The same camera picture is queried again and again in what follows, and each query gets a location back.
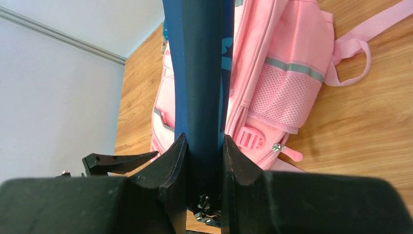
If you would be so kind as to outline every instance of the gray reflective strip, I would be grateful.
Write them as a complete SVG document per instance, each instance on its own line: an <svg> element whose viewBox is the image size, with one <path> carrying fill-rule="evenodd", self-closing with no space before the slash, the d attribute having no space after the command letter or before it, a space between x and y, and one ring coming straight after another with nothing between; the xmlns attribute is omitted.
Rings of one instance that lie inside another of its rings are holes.
<svg viewBox="0 0 413 234"><path fill-rule="evenodd" d="M320 81L321 83L324 82L324 77L322 76L322 74L320 74L319 72L314 71L313 69L311 69L307 66L304 66L304 65L295 64L295 63L286 64L286 63L283 63L279 60L276 60L276 59L270 58L270 57L265 58L265 63L269 64L271 66L283 69L284 71L301 72L301 73L307 74L310 77Z"/></svg>
<svg viewBox="0 0 413 234"><path fill-rule="evenodd" d="M235 7L241 6L244 3L244 0L235 0Z"/></svg>
<svg viewBox="0 0 413 234"><path fill-rule="evenodd" d="M161 112L160 112L158 109L155 108L155 109L153 110L153 112L155 112L155 114L159 115L159 117L161 118L161 122L162 122L162 125L164 126L164 128L170 130L170 131L173 132L173 133L175 132L175 130L174 130L173 128L169 127L168 125L166 125L166 124L164 123L164 120L162 119Z"/></svg>

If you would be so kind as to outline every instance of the backpack strap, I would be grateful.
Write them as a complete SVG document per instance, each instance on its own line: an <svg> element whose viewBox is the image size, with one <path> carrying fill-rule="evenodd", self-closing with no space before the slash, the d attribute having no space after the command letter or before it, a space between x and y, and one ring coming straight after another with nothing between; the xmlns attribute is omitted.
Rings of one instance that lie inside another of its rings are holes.
<svg viewBox="0 0 413 234"><path fill-rule="evenodd" d="M347 86L364 78L370 71L372 64L372 56L367 42L411 14L413 14L413 0L403 0L369 18L337 39L334 45L333 58L327 69L324 82L330 86ZM353 57L359 53L365 53L367 58L363 73L359 77L340 82L335 66L342 59Z"/></svg>

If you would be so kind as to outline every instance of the wooden floor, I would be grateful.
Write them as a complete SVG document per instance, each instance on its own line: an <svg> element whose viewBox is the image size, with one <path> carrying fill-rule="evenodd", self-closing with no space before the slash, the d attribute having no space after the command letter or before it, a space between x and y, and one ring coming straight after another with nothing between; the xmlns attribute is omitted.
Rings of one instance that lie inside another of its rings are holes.
<svg viewBox="0 0 413 234"><path fill-rule="evenodd" d="M319 0L335 16L340 37L394 0ZM158 28L127 60L115 152L147 152L150 117L161 78L162 30ZM308 172L375 176L393 184L413 214L413 17L369 42L373 64L351 86L324 85L310 117L287 146L304 154L294 163ZM363 55L342 61L341 80L361 74ZM219 233L188 217L188 228Z"/></svg>

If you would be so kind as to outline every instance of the blue pole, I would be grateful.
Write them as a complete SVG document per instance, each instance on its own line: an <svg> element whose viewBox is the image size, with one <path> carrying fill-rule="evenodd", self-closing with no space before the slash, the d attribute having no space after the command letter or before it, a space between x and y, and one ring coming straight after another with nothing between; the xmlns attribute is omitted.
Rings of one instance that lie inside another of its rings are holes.
<svg viewBox="0 0 413 234"><path fill-rule="evenodd" d="M175 138L185 133L189 144L193 210L199 196L221 191L234 1L164 0L164 11L175 75Z"/></svg>

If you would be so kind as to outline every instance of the pink buckle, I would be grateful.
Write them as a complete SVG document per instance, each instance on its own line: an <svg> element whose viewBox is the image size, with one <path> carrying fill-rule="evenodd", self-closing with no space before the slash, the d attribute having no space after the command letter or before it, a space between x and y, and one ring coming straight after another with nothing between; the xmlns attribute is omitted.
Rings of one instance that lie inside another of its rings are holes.
<svg viewBox="0 0 413 234"><path fill-rule="evenodd" d="M264 135L255 128L241 127L235 143L239 147L258 149L265 143Z"/></svg>

